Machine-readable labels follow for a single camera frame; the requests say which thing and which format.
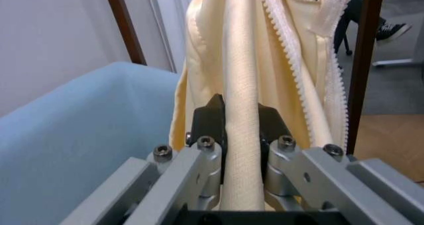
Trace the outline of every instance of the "black pants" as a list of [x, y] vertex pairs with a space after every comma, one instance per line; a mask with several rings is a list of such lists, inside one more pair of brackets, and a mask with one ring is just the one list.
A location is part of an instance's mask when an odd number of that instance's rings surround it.
[[[340, 45], [342, 44], [343, 37], [345, 36], [346, 30], [349, 26], [349, 22], [352, 20], [358, 24], [361, 8], [362, 0], [351, 0], [348, 3], [348, 7], [345, 9], [345, 13], [342, 15], [334, 35], [334, 51], [336, 51], [336, 54], [339, 51]], [[383, 25], [385, 22], [386, 20], [380, 17], [379, 26]]]

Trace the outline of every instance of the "white wall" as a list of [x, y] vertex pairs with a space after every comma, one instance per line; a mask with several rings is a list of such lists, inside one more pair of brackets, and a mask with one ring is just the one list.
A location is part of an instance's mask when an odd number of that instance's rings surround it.
[[[148, 65], [170, 70], [160, 39], [139, 40]], [[0, 116], [114, 61], [130, 58], [107, 0], [0, 0]]]
[[159, 26], [161, 15], [154, 9], [156, 0], [125, 0], [125, 3], [147, 64], [175, 72], [166, 36]]
[[185, 14], [191, 0], [157, 0], [157, 2], [175, 70], [181, 73], [186, 55]]

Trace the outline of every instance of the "bolt head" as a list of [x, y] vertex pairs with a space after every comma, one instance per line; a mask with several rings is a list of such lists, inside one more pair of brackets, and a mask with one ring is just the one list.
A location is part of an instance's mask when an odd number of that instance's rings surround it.
[[323, 150], [324, 150], [327, 154], [331, 155], [332, 157], [335, 157], [335, 156], [343, 156], [343, 150], [342, 150], [342, 148], [340, 148], [340, 146], [338, 146], [338, 145], [334, 145], [334, 144], [326, 144], [326, 145], [323, 147]]
[[296, 147], [296, 140], [289, 135], [280, 136], [278, 138], [278, 147], [285, 151], [293, 151]]
[[191, 132], [186, 132], [186, 145], [190, 145], [191, 142]]
[[172, 148], [168, 145], [159, 145], [153, 150], [153, 159], [156, 162], [167, 162], [172, 159]]
[[210, 136], [201, 136], [197, 139], [197, 148], [201, 150], [213, 150], [215, 140]]

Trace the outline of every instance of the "cream jacket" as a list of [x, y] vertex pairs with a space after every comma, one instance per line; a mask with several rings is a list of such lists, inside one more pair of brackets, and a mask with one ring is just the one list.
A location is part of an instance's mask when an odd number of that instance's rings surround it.
[[228, 153], [220, 208], [264, 208], [258, 103], [278, 110], [302, 148], [347, 141], [333, 36], [349, 0], [192, 0], [169, 141], [194, 109], [224, 96]]

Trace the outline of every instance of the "person's leg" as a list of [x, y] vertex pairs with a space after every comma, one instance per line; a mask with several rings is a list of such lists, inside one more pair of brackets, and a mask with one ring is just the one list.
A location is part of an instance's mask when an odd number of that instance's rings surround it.
[[[360, 19], [361, 9], [362, 9], [362, 0], [351, 0], [348, 3], [348, 7], [345, 9], [345, 14], [350, 20], [358, 24]], [[386, 22], [386, 19], [380, 17], [379, 27], [382, 26], [385, 22]]]
[[336, 52], [336, 54], [339, 51], [344, 36], [346, 35], [346, 30], [348, 29], [350, 21], [351, 20], [346, 15], [346, 13], [343, 14], [339, 20], [339, 24], [337, 25], [336, 32], [334, 34], [334, 51]]
[[[350, 20], [359, 23], [361, 9], [362, 0], [351, 0], [348, 3], [348, 7], [345, 10], [345, 14]], [[405, 23], [388, 24], [386, 23], [386, 19], [380, 17], [375, 39], [379, 45], [385, 44], [397, 39], [399, 36], [407, 32], [410, 28], [411, 26]]]

